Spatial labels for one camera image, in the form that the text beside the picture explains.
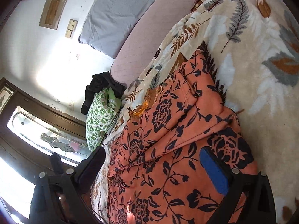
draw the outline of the light switch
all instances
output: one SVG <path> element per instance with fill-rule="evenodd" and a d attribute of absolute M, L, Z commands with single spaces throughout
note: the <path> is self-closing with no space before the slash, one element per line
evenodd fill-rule
<path fill-rule="evenodd" d="M 72 38 L 73 32 L 75 31 L 76 27 L 77 27 L 78 21 L 76 20 L 70 20 L 70 22 L 68 23 L 68 28 L 66 30 L 65 33 L 65 37 L 67 38 Z"/>

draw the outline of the black metal frame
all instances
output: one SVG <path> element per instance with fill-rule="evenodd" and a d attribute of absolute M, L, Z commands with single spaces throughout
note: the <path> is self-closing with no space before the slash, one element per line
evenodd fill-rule
<path fill-rule="evenodd" d="M 64 194 L 70 211 L 77 224 L 99 224 L 99 220 L 90 212 L 82 198 L 89 191 L 106 159 L 105 149 L 97 147 L 88 159 L 83 160 L 74 170 L 62 169 L 58 155 L 53 154 L 52 165 L 56 175 L 40 174 L 30 209 L 30 224 L 66 224 L 68 219 L 57 194 Z"/>
<path fill-rule="evenodd" d="M 211 151 L 210 147 L 203 147 L 201 151 L 203 150 L 208 153 L 228 179 L 230 187 L 206 224 L 227 224 L 242 193 L 245 193 L 247 198 L 236 224 L 276 224 L 274 198 L 268 177 L 261 173 L 258 175 L 243 174 L 238 169 L 234 173 Z"/>

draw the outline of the metal bolt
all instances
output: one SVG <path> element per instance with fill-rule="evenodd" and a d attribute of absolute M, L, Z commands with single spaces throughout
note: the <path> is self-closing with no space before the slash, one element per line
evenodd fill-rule
<path fill-rule="evenodd" d="M 74 172 L 74 170 L 72 168 L 69 168 L 67 171 L 66 171 L 66 174 L 67 175 L 70 175 Z"/>
<path fill-rule="evenodd" d="M 42 178 L 44 178 L 46 176 L 46 173 L 45 172 L 41 172 L 38 176 L 39 176 L 40 179 L 42 179 Z"/>
<path fill-rule="evenodd" d="M 231 171 L 232 171 L 234 174 L 239 174 L 239 173 L 240 173 L 240 170 L 237 169 L 237 168 L 233 168 Z"/>

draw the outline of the stained glass window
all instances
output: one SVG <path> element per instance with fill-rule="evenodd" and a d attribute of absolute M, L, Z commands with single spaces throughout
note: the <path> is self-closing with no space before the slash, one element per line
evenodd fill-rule
<path fill-rule="evenodd" d="M 7 127 L 25 142 L 47 155 L 59 154 L 63 162 L 77 166 L 91 151 L 86 140 L 59 130 L 18 106 Z"/>

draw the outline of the framed picture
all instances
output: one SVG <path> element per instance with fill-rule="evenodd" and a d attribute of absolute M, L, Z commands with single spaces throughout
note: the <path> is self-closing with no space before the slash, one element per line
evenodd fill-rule
<path fill-rule="evenodd" d="M 0 114 L 5 107 L 5 104 L 8 102 L 10 97 L 13 95 L 13 91 L 10 90 L 7 86 L 4 86 L 0 90 Z"/>
<path fill-rule="evenodd" d="M 42 11 L 39 26 L 57 30 L 67 0 L 47 0 Z"/>

